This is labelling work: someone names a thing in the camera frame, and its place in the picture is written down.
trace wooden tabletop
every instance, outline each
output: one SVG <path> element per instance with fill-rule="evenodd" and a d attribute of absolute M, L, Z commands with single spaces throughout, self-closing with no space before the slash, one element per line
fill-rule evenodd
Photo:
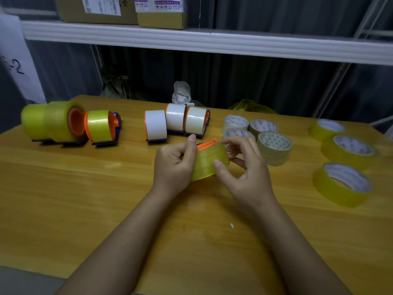
<path fill-rule="evenodd" d="M 31 142 L 21 126 L 0 135 L 0 264 L 68 277 L 149 191 L 159 145 L 145 142 L 145 110 L 164 103 L 80 95 L 89 110 L 123 120 L 116 147 L 65 148 Z M 211 109 L 203 140 L 221 139 L 229 110 Z M 364 173 L 375 192 L 357 208 L 321 196 L 312 174 L 327 161 L 308 135 L 314 119 L 236 112 L 275 122 L 293 142 L 289 161 L 269 167 L 273 189 L 308 241 L 354 294 L 393 293 L 393 147 L 367 124 L 343 122 L 373 143 L 380 163 Z M 169 135 L 168 143 L 184 141 Z M 230 165 L 240 176 L 241 168 Z M 170 206 L 152 241 L 137 292 L 281 294 L 268 245 L 215 176 L 192 182 Z"/>

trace forearm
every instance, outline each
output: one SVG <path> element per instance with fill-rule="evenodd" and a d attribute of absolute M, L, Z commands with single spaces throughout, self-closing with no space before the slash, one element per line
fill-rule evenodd
<path fill-rule="evenodd" d="M 130 294 L 167 198 L 149 192 L 57 294 Z"/>
<path fill-rule="evenodd" d="M 257 212 L 291 294 L 351 294 L 277 203 Z"/>

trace brown cardboard box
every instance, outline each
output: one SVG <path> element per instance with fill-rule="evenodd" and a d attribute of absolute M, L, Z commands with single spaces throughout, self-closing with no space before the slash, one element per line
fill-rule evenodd
<path fill-rule="evenodd" d="M 172 9 L 179 4 L 181 4 L 180 8 Z M 135 8 L 140 27 L 161 29 L 185 29 L 187 27 L 185 0 L 135 0 Z"/>
<path fill-rule="evenodd" d="M 65 22 L 121 25 L 138 24 L 134 0 L 55 1 L 60 17 Z"/>

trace person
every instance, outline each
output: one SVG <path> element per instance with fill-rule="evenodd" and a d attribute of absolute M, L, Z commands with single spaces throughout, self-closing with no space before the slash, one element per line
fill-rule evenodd
<path fill-rule="evenodd" d="M 327 266 L 275 198 L 270 174 L 254 140 L 231 136 L 232 162 L 245 169 L 234 178 L 218 160 L 218 179 L 270 242 L 290 294 L 351 294 Z M 150 239 L 160 217 L 191 180 L 197 154 L 195 135 L 157 150 L 151 190 L 117 228 L 75 270 L 57 294 L 130 294 L 137 283 Z M 244 160 L 236 158 L 242 153 Z"/>

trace hand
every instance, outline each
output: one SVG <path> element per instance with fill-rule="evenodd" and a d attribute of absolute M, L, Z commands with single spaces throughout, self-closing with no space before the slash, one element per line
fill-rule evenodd
<path fill-rule="evenodd" d="M 197 154 L 196 136 L 187 142 L 165 145 L 156 152 L 152 190 L 173 199 L 191 181 Z"/>
<path fill-rule="evenodd" d="M 235 200 L 252 210 L 277 203 L 269 169 L 255 141 L 240 136 L 230 136 L 223 139 L 222 143 L 229 144 L 226 149 L 229 159 L 246 170 L 239 179 L 236 179 L 222 162 L 215 160 L 213 163 L 217 177 Z M 243 154 L 244 160 L 236 157 L 239 153 Z"/>

